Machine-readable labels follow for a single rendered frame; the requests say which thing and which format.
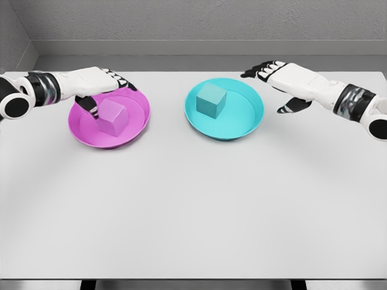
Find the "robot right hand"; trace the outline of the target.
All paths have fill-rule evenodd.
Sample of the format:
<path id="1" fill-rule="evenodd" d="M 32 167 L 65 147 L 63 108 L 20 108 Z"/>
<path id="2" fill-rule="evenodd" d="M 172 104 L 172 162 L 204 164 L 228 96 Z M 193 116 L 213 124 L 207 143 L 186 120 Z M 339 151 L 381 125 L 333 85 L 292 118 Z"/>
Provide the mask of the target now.
<path id="1" fill-rule="evenodd" d="M 259 79 L 272 88 L 289 94 L 291 99 L 277 110 L 279 114 L 292 114 L 311 106 L 312 89 L 307 83 L 317 74 L 295 63 L 269 60 L 244 71 L 241 77 Z"/>

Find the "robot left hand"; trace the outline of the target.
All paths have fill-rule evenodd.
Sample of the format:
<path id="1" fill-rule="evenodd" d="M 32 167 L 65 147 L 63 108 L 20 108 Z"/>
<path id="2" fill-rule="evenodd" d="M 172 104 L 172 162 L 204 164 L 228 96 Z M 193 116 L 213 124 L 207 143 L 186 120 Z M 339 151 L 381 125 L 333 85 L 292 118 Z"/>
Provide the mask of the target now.
<path id="1" fill-rule="evenodd" d="M 75 87 L 75 102 L 95 120 L 99 118 L 97 102 L 94 95 L 113 92 L 120 88 L 137 88 L 114 71 L 96 66 L 77 69 L 69 72 L 70 79 Z"/>

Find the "cyan plate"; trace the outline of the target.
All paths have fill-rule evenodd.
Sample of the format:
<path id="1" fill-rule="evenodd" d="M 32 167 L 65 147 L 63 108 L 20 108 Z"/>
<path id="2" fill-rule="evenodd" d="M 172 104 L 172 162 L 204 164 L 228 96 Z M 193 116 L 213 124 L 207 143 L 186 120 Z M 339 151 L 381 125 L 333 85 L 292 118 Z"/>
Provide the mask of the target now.
<path id="1" fill-rule="evenodd" d="M 197 111 L 198 94 L 208 84 L 227 92 L 225 106 L 216 118 Z M 189 91 L 184 111 L 197 131 L 217 140 L 232 140 L 251 133 L 259 126 L 264 116 L 264 104 L 251 86 L 235 79 L 215 78 L 203 81 Z"/>

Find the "cyan block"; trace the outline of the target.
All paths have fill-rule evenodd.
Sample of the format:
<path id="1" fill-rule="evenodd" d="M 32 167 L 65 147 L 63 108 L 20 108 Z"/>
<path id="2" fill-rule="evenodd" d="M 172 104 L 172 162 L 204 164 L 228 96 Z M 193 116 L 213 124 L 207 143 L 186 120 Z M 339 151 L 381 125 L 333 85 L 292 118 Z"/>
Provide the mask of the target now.
<path id="1" fill-rule="evenodd" d="M 206 83 L 197 93 L 196 110 L 208 117 L 217 118 L 223 110 L 227 99 L 227 90 Z"/>

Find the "pink plate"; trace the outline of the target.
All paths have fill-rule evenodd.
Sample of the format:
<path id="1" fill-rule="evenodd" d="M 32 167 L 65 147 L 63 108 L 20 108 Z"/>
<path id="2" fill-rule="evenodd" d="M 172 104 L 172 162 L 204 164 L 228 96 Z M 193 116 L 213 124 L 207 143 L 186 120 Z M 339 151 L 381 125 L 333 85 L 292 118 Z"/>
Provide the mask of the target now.
<path id="1" fill-rule="evenodd" d="M 97 102 L 97 107 L 105 99 L 124 105 L 129 120 L 123 132 L 115 137 L 100 131 L 96 126 L 96 120 L 77 103 L 73 104 L 68 116 L 68 125 L 73 136 L 83 144 L 108 149 L 125 145 L 135 139 L 149 121 L 151 111 L 149 101 L 140 91 L 120 88 L 113 92 L 94 95 L 93 98 Z"/>

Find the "pink block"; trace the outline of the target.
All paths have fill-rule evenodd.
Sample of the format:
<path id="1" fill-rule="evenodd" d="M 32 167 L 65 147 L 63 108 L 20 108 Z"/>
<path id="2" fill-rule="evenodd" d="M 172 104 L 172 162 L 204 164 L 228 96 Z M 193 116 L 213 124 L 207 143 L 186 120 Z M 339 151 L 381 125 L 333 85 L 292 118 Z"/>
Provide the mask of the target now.
<path id="1" fill-rule="evenodd" d="M 128 112 L 124 105 L 111 100 L 103 100 L 98 107 L 96 126 L 104 133 L 119 136 L 128 124 Z"/>

